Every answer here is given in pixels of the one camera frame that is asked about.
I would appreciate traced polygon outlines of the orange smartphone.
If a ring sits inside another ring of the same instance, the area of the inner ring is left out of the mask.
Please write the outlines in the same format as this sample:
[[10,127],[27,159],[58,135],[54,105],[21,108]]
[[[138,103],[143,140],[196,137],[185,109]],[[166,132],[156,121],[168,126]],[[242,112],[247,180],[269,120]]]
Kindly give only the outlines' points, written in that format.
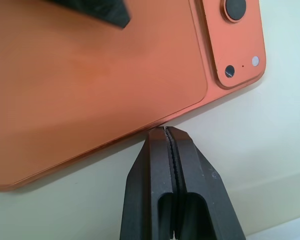
[[120,28],[0,0],[0,192],[257,82],[260,0],[124,0]]

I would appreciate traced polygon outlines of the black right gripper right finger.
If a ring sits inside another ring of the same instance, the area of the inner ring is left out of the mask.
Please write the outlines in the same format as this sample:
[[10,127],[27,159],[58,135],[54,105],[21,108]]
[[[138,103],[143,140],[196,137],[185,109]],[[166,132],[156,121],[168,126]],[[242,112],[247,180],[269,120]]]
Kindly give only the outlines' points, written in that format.
[[246,240],[220,174],[187,132],[176,127],[165,132],[178,186],[175,238]]

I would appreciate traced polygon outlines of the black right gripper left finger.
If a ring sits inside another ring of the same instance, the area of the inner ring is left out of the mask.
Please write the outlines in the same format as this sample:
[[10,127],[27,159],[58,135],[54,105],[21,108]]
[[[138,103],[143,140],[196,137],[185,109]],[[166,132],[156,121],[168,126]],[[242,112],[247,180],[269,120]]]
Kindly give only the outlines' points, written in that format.
[[148,132],[126,178],[119,240],[170,240],[176,183],[163,127]]

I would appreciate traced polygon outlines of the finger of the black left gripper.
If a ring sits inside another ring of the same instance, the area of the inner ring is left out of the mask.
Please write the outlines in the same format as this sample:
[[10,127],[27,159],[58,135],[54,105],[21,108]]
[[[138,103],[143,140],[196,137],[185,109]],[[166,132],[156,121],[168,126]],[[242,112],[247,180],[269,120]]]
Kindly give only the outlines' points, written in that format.
[[131,17],[125,0],[43,0],[124,29]]

